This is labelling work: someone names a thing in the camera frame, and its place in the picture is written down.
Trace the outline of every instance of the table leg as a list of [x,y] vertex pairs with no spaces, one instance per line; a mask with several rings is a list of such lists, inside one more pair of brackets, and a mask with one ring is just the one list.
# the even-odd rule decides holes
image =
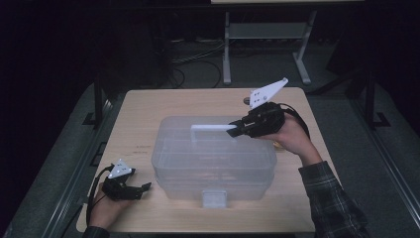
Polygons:
[[229,62],[229,12],[226,13],[225,20],[225,53],[223,54],[223,83],[230,85],[231,80],[231,64]]
[[296,62],[297,69],[299,70],[300,77],[302,78],[302,82],[305,85],[311,84],[311,79],[309,78],[309,74],[306,71],[305,64],[303,63],[303,55],[305,54],[306,46],[308,45],[309,37],[311,36],[312,27],[315,22],[316,13],[317,11],[311,12],[308,23],[306,25],[304,36],[302,38],[302,45],[298,52],[293,53],[294,61]]

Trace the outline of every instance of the wooden table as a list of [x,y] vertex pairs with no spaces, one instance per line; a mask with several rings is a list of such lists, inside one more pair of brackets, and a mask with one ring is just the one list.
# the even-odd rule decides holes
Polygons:
[[[283,233],[312,232],[309,199],[297,156],[277,151],[275,177],[261,200],[229,201],[228,208],[202,208],[201,201],[168,199],[155,180],[151,157],[160,121],[167,116],[245,116],[243,98],[248,88],[134,90],[127,93],[105,149],[98,172],[118,159],[136,168],[128,185],[151,181],[151,190],[127,209],[112,226],[115,232],[145,233]],[[283,88],[271,100],[294,107],[307,123],[312,141],[324,160],[331,162],[304,92]],[[77,230],[86,228],[85,209]]]

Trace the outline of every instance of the shirt cuff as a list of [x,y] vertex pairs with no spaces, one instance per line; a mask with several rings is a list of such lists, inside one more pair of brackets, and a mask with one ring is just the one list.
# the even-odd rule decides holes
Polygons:
[[307,194],[314,192],[330,191],[340,187],[340,183],[331,171],[328,162],[302,167],[299,169]]
[[83,233],[83,238],[108,238],[109,232],[97,226],[88,226]]

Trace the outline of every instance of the white plastic rod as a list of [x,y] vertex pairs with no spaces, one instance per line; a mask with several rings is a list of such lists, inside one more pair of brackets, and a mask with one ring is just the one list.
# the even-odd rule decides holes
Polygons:
[[236,127],[235,125],[191,125],[191,141],[197,141],[195,133],[198,131],[227,131]]

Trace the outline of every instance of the person's hand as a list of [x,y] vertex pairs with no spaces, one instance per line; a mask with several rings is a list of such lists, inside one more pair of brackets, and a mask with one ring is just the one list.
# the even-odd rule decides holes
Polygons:
[[298,155],[303,166],[322,162],[321,156],[293,116],[284,113],[284,125],[278,132],[261,136],[260,139],[279,143],[285,150]]
[[120,213],[133,204],[134,200],[118,200],[109,198],[102,191],[103,182],[98,185],[98,192],[94,199],[94,206],[90,214],[89,226],[108,229],[115,222]]

